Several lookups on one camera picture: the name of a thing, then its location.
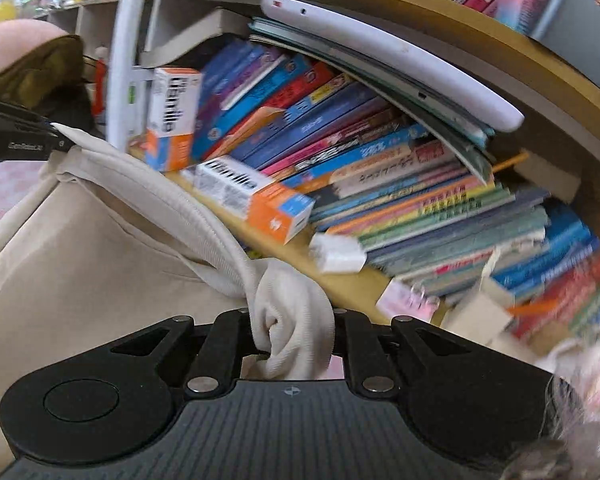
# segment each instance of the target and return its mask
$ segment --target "medicine box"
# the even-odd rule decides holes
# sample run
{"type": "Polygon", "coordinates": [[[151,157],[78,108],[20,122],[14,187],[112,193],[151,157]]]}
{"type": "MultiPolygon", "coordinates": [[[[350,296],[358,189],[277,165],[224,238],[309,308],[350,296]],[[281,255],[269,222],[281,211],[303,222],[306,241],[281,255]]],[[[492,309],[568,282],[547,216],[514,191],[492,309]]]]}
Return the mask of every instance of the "medicine box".
{"type": "Polygon", "coordinates": [[[196,166],[194,186],[256,229],[286,244],[309,221],[314,200],[224,155],[196,166]]]}
{"type": "Polygon", "coordinates": [[[192,68],[156,68],[147,117],[146,163],[158,171],[189,165],[202,74],[192,68]]]}

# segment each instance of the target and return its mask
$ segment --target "white curved device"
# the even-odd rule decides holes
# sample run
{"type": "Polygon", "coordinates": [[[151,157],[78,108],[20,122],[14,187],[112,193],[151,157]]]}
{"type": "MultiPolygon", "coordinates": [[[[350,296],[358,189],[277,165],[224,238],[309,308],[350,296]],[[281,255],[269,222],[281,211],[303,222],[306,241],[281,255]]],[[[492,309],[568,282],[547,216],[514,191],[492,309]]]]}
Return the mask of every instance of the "white curved device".
{"type": "Polygon", "coordinates": [[[426,50],[337,12],[296,0],[262,0],[266,16],[339,43],[421,81],[501,132],[520,127],[520,111],[473,77],[426,50]]]}

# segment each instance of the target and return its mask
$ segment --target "pink plush toy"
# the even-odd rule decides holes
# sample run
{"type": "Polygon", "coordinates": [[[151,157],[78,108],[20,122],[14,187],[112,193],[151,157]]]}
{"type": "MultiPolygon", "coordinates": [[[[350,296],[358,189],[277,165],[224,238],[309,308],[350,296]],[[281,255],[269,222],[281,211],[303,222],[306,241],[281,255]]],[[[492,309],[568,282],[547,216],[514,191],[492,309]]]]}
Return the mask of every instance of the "pink plush toy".
{"type": "Polygon", "coordinates": [[[0,22],[0,72],[40,45],[66,35],[61,28],[40,20],[0,22]]]}

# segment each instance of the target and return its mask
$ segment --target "white pole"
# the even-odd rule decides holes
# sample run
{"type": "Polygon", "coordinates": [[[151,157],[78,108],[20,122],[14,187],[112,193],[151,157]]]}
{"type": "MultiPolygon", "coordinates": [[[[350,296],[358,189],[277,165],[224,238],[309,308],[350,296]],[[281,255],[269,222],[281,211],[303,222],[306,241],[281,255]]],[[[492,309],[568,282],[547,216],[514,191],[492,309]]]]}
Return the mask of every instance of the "white pole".
{"type": "Polygon", "coordinates": [[[129,83],[136,60],[138,28],[144,0],[120,0],[111,42],[107,85],[107,140],[126,152],[129,121],[129,83]]]}

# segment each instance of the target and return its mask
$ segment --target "wooden shelf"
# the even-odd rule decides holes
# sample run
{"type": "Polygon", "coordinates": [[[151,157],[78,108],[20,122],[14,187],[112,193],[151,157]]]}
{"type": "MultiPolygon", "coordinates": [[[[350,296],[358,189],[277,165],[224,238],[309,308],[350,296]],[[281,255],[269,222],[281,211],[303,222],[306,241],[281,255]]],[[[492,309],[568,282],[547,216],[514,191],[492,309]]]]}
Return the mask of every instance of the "wooden shelf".
{"type": "MultiPolygon", "coordinates": [[[[144,158],[142,150],[138,148],[132,148],[130,152],[136,158],[144,158]]],[[[378,270],[365,267],[357,274],[322,274],[318,272],[314,261],[309,256],[308,245],[311,233],[308,228],[287,244],[281,245],[273,238],[229,213],[208,197],[198,193],[177,171],[166,173],[165,176],[211,209],[238,240],[265,256],[283,260],[305,276],[315,280],[327,293],[333,306],[364,312],[373,323],[389,323],[389,320],[376,309],[376,301],[389,283],[389,278],[378,270]]]]}
{"type": "Polygon", "coordinates": [[[306,0],[388,20],[457,47],[544,96],[600,140],[600,89],[541,45],[448,0],[306,0]]]}

